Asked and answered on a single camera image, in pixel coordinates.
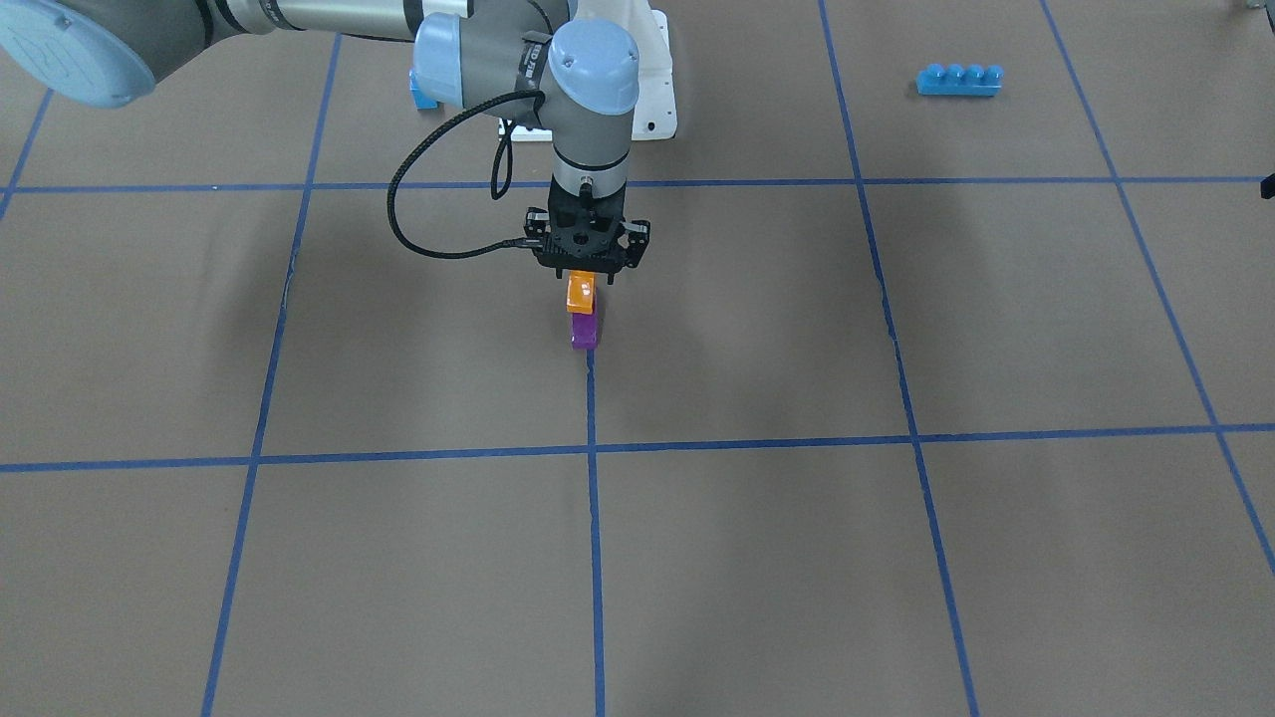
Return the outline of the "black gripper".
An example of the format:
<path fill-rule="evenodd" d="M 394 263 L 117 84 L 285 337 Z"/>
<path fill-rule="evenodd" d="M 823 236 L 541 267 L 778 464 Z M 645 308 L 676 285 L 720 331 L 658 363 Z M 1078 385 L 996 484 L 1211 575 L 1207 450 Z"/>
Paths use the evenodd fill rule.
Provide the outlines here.
<path fill-rule="evenodd" d="M 613 286 L 618 272 L 640 264 L 652 235 L 649 222 L 625 218 L 625 196 L 623 189 L 598 194 L 589 180 L 572 190 L 551 182 L 548 205 L 525 213 L 524 236 L 534 259 L 557 276 L 593 272 Z"/>

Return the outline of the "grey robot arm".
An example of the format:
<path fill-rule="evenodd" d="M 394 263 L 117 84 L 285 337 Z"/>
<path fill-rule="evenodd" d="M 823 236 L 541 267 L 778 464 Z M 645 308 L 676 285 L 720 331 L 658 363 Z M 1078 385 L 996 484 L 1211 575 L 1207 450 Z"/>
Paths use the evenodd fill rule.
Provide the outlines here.
<path fill-rule="evenodd" d="M 589 1 L 5 1 L 1 18 L 4 54 L 88 108 L 131 105 L 228 38 L 323 32 L 405 46 L 419 91 L 454 115 L 388 181 L 388 228 L 402 248 L 442 262 L 525 249 L 557 274 L 615 279 L 649 245 L 649 222 L 626 217 L 643 43 Z M 527 212 L 519 237 L 468 251 L 425 248 L 402 231 L 399 188 L 473 117 L 550 131 L 548 204 Z"/>

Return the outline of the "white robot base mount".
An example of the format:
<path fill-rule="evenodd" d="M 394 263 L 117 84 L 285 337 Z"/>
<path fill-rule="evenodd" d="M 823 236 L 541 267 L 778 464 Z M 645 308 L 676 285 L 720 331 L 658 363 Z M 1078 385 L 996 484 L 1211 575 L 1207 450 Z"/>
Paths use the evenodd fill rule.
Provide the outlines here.
<path fill-rule="evenodd" d="M 649 1 L 570 1 L 578 27 L 552 40 L 521 34 L 516 91 L 542 91 L 551 78 L 558 94 L 593 114 L 618 117 L 632 110 L 632 140 L 666 140 L 677 130 L 673 60 L 666 13 Z"/>

